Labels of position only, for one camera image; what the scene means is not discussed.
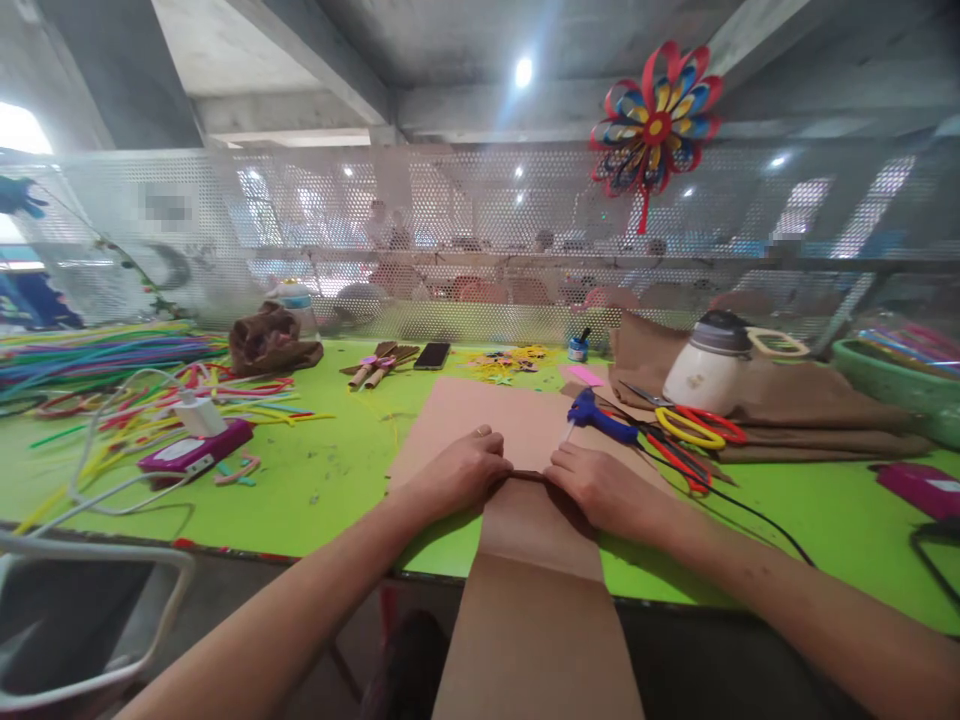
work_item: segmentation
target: white charger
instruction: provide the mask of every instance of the white charger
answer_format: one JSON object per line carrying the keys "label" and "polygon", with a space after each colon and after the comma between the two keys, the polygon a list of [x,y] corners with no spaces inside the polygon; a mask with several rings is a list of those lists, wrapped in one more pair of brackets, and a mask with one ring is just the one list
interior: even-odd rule
{"label": "white charger", "polygon": [[180,402],[173,405],[173,411],[180,422],[194,437],[211,438],[226,432],[227,423],[210,398],[198,398],[191,390],[179,392]]}

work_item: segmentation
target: green basket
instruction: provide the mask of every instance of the green basket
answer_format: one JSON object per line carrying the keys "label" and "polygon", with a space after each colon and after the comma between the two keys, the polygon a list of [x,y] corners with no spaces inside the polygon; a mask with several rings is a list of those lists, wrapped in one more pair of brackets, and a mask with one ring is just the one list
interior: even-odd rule
{"label": "green basket", "polygon": [[835,342],[831,364],[864,395],[919,413],[917,433],[960,450],[960,380],[878,360],[858,351],[858,344]]}

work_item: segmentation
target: forearm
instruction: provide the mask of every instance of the forearm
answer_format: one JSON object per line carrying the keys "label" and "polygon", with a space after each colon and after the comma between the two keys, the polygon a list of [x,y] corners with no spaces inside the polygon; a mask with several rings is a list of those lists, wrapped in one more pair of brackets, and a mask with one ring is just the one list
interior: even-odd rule
{"label": "forearm", "polygon": [[662,547],[757,613],[880,718],[960,717],[960,646],[684,506]]}
{"label": "forearm", "polygon": [[251,598],[120,717],[266,717],[428,521],[405,496],[384,500]]}

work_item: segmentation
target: pink tag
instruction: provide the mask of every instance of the pink tag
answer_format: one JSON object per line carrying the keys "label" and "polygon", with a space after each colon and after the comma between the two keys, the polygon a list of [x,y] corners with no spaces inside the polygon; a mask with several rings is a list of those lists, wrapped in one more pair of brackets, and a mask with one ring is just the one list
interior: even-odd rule
{"label": "pink tag", "polygon": [[590,387],[603,387],[606,383],[594,375],[592,372],[587,370],[583,365],[571,365],[567,372],[571,375],[575,375],[580,380],[583,380]]}

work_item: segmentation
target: water bottle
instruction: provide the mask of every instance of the water bottle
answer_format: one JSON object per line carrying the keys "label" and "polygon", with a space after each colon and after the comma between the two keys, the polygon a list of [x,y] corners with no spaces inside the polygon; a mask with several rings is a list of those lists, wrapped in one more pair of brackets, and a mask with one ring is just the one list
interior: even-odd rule
{"label": "water bottle", "polygon": [[267,297],[276,299],[300,321],[301,340],[313,340],[317,337],[319,328],[317,327],[317,318],[313,314],[313,298],[310,296],[310,288],[291,278],[284,280],[268,292]]}

